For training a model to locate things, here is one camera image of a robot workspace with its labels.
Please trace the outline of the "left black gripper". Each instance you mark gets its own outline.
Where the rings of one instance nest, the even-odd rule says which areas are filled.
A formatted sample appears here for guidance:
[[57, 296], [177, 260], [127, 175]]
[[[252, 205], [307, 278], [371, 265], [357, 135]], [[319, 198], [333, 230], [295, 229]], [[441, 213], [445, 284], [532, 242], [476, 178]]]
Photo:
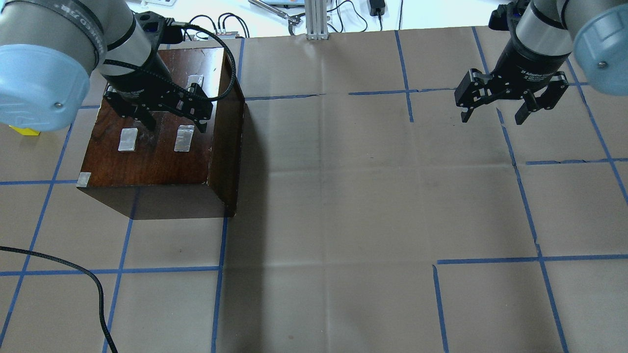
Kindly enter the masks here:
[[127, 69], [121, 75], [103, 73], [114, 93], [105, 94], [120, 116], [131, 116], [150, 131], [156, 121], [151, 112], [170, 112], [195, 121], [201, 133], [206, 133], [213, 103], [198, 83], [182, 87], [174, 82], [171, 73], [157, 53], [151, 53], [142, 65], [129, 60], [106, 59], [104, 70]]

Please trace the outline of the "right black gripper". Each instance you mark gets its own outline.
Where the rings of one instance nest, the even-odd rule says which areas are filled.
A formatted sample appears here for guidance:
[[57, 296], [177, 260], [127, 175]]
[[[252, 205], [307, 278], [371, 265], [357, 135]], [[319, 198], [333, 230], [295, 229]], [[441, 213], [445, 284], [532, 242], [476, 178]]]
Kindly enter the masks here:
[[469, 121], [476, 107], [498, 99], [524, 101], [515, 114], [518, 126], [539, 109], [553, 109], [568, 89], [567, 77], [560, 70], [567, 57], [534, 53], [520, 43], [508, 42], [491, 73], [469, 69], [455, 90], [455, 104], [463, 108], [462, 123]]

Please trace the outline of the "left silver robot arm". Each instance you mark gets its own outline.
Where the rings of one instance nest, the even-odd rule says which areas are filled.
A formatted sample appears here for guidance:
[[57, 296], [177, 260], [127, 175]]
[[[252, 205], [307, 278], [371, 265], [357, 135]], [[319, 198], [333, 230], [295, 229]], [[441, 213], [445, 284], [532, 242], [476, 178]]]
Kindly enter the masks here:
[[153, 112], [193, 121], [206, 132], [213, 108], [201, 86], [179, 88], [158, 55], [181, 43], [184, 23], [133, 13], [123, 0], [1, 2], [1, 123], [20, 129], [70, 125], [99, 72], [104, 101], [120, 118], [153, 130]]

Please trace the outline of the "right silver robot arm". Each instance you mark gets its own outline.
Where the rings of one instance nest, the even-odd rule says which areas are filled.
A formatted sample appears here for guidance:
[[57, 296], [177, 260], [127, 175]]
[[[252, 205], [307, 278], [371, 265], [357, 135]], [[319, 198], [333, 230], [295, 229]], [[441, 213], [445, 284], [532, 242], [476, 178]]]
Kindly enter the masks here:
[[454, 92], [466, 123], [474, 109], [496, 100], [522, 100], [522, 125], [553, 109], [568, 89], [560, 67], [571, 54], [595, 90], [627, 94], [628, 5], [625, 0], [514, 0], [491, 13], [489, 28], [510, 38], [493, 71], [469, 69]]

